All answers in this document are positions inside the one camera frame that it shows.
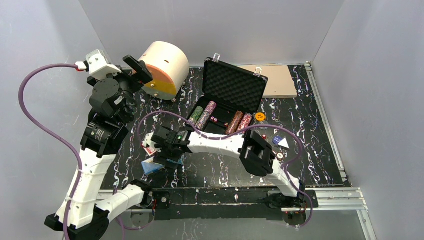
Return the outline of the purple white chip stack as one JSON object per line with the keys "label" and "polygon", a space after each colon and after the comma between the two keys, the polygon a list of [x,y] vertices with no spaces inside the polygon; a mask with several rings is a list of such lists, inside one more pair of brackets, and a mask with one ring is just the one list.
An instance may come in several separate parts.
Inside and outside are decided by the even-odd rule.
{"label": "purple white chip stack", "polygon": [[204,111],[212,114],[217,107],[217,103],[214,101],[210,101],[207,106],[205,107]]}

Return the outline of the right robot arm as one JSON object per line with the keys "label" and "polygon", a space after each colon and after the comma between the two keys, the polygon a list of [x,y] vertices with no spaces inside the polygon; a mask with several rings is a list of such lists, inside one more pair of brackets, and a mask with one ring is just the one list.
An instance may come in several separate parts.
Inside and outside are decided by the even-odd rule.
{"label": "right robot arm", "polygon": [[144,137],[142,146],[157,151],[155,163],[172,169],[178,168],[178,160],[186,153],[239,159],[249,174],[267,178],[279,190],[269,193],[260,203],[270,208],[302,208],[305,204],[305,196],[301,193],[304,185],[287,172],[272,146],[253,130],[229,136],[195,131],[190,127],[175,131],[161,126]]}

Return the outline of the black poker set case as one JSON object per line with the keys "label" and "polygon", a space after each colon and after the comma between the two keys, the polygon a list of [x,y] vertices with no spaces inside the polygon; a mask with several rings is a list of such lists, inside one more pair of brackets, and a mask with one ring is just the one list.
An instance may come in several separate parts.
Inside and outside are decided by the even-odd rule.
{"label": "black poker set case", "polygon": [[203,65],[200,98],[188,113],[189,118],[197,106],[205,108],[210,101],[217,103],[203,132],[223,135],[235,113],[253,115],[259,109],[268,78],[221,60],[207,57]]}

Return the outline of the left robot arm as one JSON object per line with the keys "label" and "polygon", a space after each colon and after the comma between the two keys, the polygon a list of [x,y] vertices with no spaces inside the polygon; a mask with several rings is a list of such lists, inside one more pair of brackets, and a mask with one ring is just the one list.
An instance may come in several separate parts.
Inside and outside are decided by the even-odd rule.
{"label": "left robot arm", "polygon": [[126,126],[134,120],[134,94],[153,80],[144,61],[131,55],[123,61],[130,71],[111,64],[97,49],[74,65],[77,71],[89,73],[92,109],[71,186],[61,207],[44,222],[50,229],[63,232],[67,240],[101,239],[119,215],[146,203],[151,190],[149,184],[134,180],[111,197],[97,199],[108,169],[129,133]]}

